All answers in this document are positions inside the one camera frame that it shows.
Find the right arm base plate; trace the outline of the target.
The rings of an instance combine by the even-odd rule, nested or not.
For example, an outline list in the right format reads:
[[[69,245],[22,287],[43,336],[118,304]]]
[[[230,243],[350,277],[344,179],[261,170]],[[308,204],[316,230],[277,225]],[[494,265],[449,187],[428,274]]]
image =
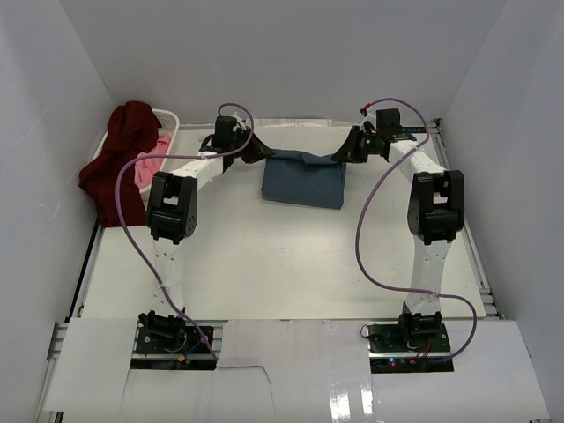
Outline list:
[[[373,375],[452,373],[454,364],[444,324],[434,334],[407,341],[398,324],[365,323],[360,336],[367,341]]]

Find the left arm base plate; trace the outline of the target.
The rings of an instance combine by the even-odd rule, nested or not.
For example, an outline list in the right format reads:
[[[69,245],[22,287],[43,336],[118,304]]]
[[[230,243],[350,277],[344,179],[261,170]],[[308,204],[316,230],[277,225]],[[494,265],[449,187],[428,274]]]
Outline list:
[[[204,343],[204,337],[191,326],[176,340],[151,333],[139,325],[130,368],[136,370],[212,371],[216,360]]]

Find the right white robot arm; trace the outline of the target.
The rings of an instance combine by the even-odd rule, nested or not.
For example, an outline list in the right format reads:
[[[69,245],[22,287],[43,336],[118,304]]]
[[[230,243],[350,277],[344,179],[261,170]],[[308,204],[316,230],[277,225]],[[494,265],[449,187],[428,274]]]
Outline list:
[[[370,330],[377,342],[399,343],[416,352],[428,349],[442,330],[441,287],[444,262],[451,244],[464,227],[464,175],[448,170],[431,159],[423,144],[403,132],[396,108],[370,112],[352,126],[345,142],[333,154],[339,163],[360,164],[372,155],[390,164],[411,184],[407,226],[413,236],[414,257],[409,287],[370,281],[387,291],[403,293],[404,303],[397,324],[390,330]]]

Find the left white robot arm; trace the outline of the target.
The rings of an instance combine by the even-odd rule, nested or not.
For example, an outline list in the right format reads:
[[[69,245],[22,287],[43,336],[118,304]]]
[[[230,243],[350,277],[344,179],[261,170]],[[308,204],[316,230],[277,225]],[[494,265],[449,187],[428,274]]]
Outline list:
[[[197,156],[168,173],[159,171],[152,180],[146,211],[146,225],[154,248],[154,269],[158,276],[159,304],[172,311],[160,316],[152,310],[139,317],[155,341],[168,353],[179,353],[206,339],[189,327],[179,313],[184,310],[182,270],[177,260],[181,242],[197,226],[198,191],[222,174],[237,159],[254,164],[274,155],[257,135],[236,116],[216,118],[214,132],[201,143]]]

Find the teal blue t shirt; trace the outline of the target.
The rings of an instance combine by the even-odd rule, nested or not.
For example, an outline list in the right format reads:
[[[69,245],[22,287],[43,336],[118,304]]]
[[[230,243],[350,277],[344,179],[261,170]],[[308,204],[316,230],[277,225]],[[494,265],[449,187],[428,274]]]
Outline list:
[[[261,187],[266,201],[340,210],[346,164],[310,152],[275,150],[266,160]]]

